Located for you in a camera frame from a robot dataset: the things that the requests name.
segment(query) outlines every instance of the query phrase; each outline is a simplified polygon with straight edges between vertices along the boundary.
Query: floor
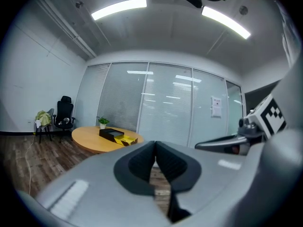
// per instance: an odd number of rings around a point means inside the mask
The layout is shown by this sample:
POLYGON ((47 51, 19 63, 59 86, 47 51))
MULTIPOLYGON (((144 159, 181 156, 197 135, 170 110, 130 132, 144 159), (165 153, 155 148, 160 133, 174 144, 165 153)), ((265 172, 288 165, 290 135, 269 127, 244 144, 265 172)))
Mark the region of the floor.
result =
MULTIPOLYGON (((0 136, 0 156, 8 176, 17 190, 25 192, 29 192, 30 179, 25 154, 32 143, 27 160, 32 175, 30 195, 33 197, 49 182, 94 155, 76 146, 69 136, 64 136, 59 143, 59 136, 55 135, 50 141, 48 136, 42 135, 41 144, 39 138, 34 136, 0 136)), ((153 167, 150 184, 155 185, 155 201, 166 214, 170 185, 160 169, 153 167)))

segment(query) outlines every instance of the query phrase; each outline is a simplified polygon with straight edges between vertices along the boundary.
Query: black seat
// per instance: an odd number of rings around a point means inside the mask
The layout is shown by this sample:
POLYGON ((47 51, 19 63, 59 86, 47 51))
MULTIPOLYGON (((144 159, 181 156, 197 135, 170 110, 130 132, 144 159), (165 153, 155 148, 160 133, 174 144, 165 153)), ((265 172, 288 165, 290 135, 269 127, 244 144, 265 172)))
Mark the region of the black seat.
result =
POLYGON ((54 124, 57 128, 64 130, 71 129, 74 124, 74 117, 71 117, 72 109, 74 108, 74 105, 71 103, 71 98, 69 96, 63 96, 61 98, 61 101, 58 101, 57 103, 57 113, 58 115, 53 116, 54 124), (67 124, 61 123, 65 118, 69 119, 69 122, 67 124))

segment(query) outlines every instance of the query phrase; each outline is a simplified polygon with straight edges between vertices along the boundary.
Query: ceiling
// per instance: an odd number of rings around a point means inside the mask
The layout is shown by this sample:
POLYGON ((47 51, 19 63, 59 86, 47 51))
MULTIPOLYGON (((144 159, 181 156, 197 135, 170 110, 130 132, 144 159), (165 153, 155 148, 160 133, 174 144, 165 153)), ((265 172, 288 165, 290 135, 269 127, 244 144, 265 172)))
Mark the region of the ceiling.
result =
POLYGON ((201 16, 185 0, 147 0, 147 7, 94 21, 91 13, 125 0, 51 0, 63 17, 97 54, 111 49, 156 48, 226 58, 239 70, 258 66, 279 54, 282 25, 272 0, 228 0, 203 4, 233 18, 251 37, 243 39, 224 25, 201 16), (82 1, 79 9, 75 3, 82 1), (239 8, 248 8, 242 16, 239 8))

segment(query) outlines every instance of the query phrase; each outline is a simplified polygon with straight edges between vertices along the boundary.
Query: white wall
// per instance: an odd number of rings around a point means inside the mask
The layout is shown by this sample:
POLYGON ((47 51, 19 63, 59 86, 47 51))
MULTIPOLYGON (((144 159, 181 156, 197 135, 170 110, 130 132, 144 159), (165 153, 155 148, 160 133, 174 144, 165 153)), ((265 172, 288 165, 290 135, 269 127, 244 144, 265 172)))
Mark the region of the white wall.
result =
POLYGON ((281 56, 259 67, 251 67, 243 75, 242 90, 251 92, 282 79, 289 71, 286 56, 281 56))
POLYGON ((38 111, 75 103, 85 61, 66 34, 30 2, 12 23, 0 52, 0 131, 33 132, 38 111))
POLYGON ((112 61, 156 61, 185 65, 222 76, 238 85, 241 85, 242 83, 241 75, 236 70, 222 65, 216 61, 184 52, 146 49, 106 52, 94 59, 89 60, 86 65, 90 66, 112 61))

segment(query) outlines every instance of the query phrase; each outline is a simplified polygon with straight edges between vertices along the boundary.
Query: round table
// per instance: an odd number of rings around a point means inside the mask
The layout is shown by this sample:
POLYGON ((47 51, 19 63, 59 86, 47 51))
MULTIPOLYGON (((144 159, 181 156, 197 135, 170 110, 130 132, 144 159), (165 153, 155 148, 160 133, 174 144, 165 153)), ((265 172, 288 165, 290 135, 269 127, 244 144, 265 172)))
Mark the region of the round table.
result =
MULTIPOLYGON (((144 141, 143 137, 135 132, 114 127, 106 128, 118 130, 124 132, 127 136, 138 138, 138 143, 144 141)), ((71 137, 78 146, 93 153, 104 153, 125 147, 99 136, 99 130, 100 127, 98 126, 80 127, 71 133, 71 137)))

